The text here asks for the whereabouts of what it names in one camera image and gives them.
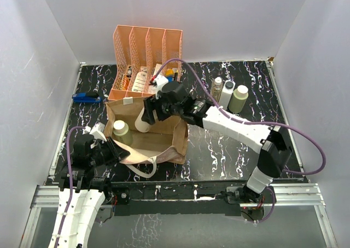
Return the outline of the brown canvas tote bag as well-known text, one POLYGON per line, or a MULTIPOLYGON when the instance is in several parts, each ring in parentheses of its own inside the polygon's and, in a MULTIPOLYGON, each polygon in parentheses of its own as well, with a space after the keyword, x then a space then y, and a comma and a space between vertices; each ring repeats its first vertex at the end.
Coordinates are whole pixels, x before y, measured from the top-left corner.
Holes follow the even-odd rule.
POLYGON ((188 125, 180 117, 172 116, 156 122, 148 132, 138 131, 135 121, 142 113, 143 100, 142 97, 125 97, 107 102, 108 122, 104 135, 111 137, 118 146, 130 152, 120 164, 127 166, 140 177, 151 178, 161 163, 184 164, 188 146, 188 125), (130 145, 119 141, 114 127, 118 120, 129 126, 129 134, 132 136, 130 145))

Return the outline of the clear bottle amber liquid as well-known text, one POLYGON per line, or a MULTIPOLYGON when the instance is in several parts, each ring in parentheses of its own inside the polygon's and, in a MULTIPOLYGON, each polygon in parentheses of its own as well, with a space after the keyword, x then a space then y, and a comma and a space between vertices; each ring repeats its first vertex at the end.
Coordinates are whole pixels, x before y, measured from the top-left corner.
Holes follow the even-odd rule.
POLYGON ((216 77, 211 86, 211 96, 215 99, 216 102, 219 102, 221 91, 223 88, 223 80, 221 77, 216 77))

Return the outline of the white bottle dark grey cap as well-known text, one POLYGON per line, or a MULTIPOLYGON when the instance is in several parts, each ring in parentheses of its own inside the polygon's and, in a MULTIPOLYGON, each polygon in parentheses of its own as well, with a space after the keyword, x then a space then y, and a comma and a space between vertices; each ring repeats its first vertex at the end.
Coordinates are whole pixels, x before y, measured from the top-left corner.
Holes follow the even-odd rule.
POLYGON ((230 99, 235 89, 235 83, 231 80, 226 80, 223 84, 223 88, 221 90, 220 98, 219 98, 219 106, 224 110, 227 110, 230 99))

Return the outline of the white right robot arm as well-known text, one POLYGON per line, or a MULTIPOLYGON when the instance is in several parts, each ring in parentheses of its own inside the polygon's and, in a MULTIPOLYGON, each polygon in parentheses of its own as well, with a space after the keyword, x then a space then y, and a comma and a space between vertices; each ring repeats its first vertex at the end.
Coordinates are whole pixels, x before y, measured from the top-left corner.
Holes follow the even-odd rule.
POLYGON ((143 108, 135 121, 140 132, 148 132, 157 121, 179 116, 190 125, 214 130, 247 145, 258 153, 258 162, 246 184, 235 191, 237 198, 257 202, 272 181, 281 177, 292 148, 287 141, 286 128, 281 126, 254 125, 245 119, 234 117, 206 99, 195 99, 182 84, 164 84, 154 95, 143 100, 143 108))

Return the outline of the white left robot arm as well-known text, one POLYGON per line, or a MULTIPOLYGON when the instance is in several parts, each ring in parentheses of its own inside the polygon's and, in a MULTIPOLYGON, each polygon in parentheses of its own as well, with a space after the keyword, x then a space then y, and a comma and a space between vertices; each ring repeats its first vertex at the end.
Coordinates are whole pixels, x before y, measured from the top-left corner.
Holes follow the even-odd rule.
POLYGON ((86 247, 97 213, 115 201, 110 179, 95 175, 95 168, 114 165, 129 157, 130 149, 108 137, 82 135, 73 144, 59 177, 59 206, 49 247, 86 247))

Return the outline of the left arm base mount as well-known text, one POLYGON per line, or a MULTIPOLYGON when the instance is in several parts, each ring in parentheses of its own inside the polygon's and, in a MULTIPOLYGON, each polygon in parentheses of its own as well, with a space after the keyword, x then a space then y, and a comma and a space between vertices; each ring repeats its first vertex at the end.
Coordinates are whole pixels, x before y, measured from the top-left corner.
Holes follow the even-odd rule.
POLYGON ((130 190, 126 187, 112 187, 104 191, 105 201, 107 205, 127 205, 130 202, 130 190))

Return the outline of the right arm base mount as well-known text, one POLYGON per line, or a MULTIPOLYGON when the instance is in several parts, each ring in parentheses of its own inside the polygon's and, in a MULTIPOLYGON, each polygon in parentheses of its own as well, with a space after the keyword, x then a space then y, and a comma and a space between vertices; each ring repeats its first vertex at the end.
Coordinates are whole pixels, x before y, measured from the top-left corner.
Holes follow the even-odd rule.
POLYGON ((273 188, 267 187, 261 193, 256 193, 246 186, 227 187, 222 192, 224 199, 229 204, 241 204, 249 206, 253 210, 260 209, 264 204, 275 204, 277 202, 273 188))

